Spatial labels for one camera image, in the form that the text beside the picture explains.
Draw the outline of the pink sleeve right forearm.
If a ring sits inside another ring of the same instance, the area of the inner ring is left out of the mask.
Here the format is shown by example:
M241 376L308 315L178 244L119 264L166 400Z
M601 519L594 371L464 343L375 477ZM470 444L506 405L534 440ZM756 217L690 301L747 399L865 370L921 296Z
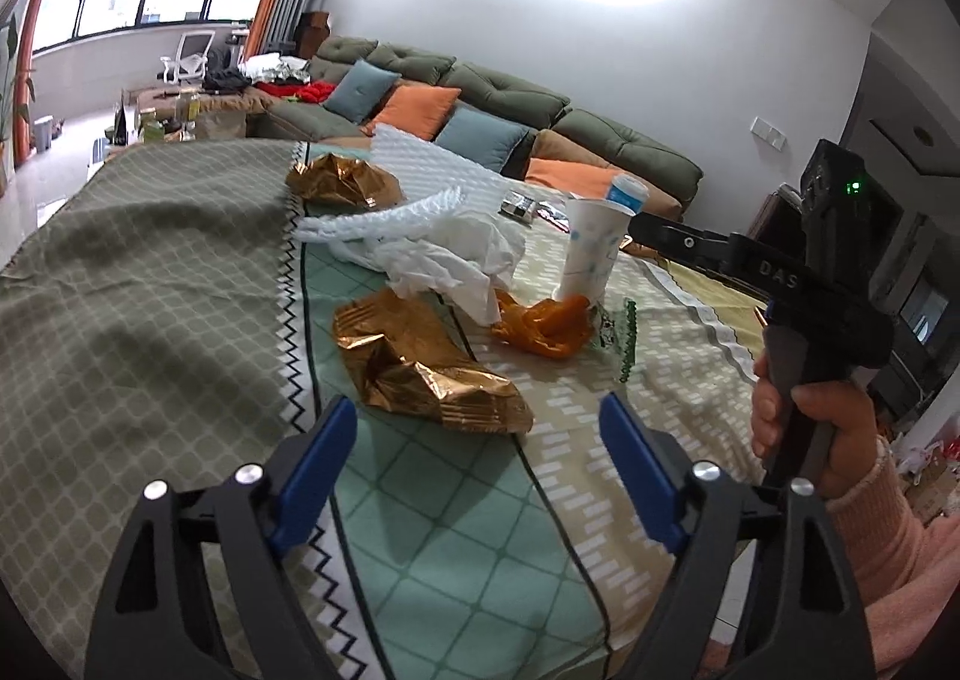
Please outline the pink sleeve right forearm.
M892 456L827 503L866 611L875 668L889 678L923 643L958 584L958 519L923 524L900 492Z

